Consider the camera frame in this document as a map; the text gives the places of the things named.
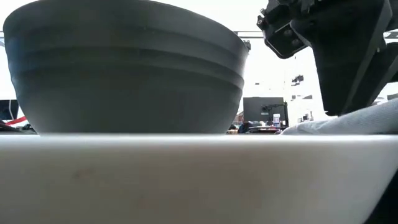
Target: black mechanical arm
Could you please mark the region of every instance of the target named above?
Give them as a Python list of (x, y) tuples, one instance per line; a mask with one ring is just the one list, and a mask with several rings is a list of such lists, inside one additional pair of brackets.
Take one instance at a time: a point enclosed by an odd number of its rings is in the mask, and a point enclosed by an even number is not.
[(257, 26), (280, 58), (311, 47), (325, 111), (330, 116), (370, 106), (398, 81), (398, 0), (269, 0)]

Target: red object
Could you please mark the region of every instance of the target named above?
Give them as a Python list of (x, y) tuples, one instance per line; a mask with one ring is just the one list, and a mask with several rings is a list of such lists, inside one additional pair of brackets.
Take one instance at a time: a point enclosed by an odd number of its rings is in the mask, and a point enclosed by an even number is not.
[(26, 117), (25, 116), (20, 117), (20, 118), (15, 119), (15, 120), (12, 120), (12, 121), (9, 121), (9, 122), (6, 123), (6, 125), (17, 124), (17, 123), (21, 123), (23, 121), (26, 121)]

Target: gray cloth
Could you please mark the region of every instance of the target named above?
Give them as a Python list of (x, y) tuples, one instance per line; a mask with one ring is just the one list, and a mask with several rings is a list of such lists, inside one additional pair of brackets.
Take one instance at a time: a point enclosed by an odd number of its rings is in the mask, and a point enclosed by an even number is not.
[(398, 134), (398, 99), (327, 121), (310, 121), (282, 134)]

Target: computer monitor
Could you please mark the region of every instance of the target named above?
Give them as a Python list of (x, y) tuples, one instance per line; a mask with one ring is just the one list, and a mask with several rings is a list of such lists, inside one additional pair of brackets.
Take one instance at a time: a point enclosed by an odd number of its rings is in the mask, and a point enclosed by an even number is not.
[(17, 100), (0, 100), (0, 119), (12, 120), (18, 117), (19, 104)]
[(283, 97), (245, 97), (243, 111), (245, 121), (272, 122), (274, 114), (280, 114), (281, 121), (287, 120)]

